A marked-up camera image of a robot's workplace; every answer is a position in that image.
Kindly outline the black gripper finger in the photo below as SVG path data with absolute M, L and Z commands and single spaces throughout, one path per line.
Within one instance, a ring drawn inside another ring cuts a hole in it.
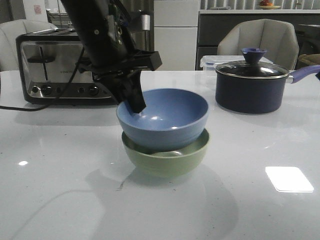
M 117 104 L 127 102 L 132 112 L 140 113 L 146 107 L 141 87 L 141 72 L 134 70 L 128 74 L 104 76 L 99 83 Z

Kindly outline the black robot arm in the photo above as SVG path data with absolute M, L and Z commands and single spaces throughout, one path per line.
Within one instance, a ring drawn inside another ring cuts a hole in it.
M 88 56 L 79 70 L 91 72 L 93 82 L 119 104 L 127 102 L 134 113 L 146 108 L 141 72 L 162 65 L 158 51 L 136 48 L 129 24 L 132 18 L 119 0 L 63 0 Z

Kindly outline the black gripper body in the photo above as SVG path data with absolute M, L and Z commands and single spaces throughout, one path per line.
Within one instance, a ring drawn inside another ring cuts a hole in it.
M 158 51 L 135 50 L 133 55 L 120 62 L 106 63 L 103 66 L 95 66 L 87 57 L 82 57 L 79 61 L 78 71 L 91 72 L 94 82 L 106 78 L 108 80 L 117 77 L 127 76 L 134 71 L 149 70 L 155 71 L 163 64 Z

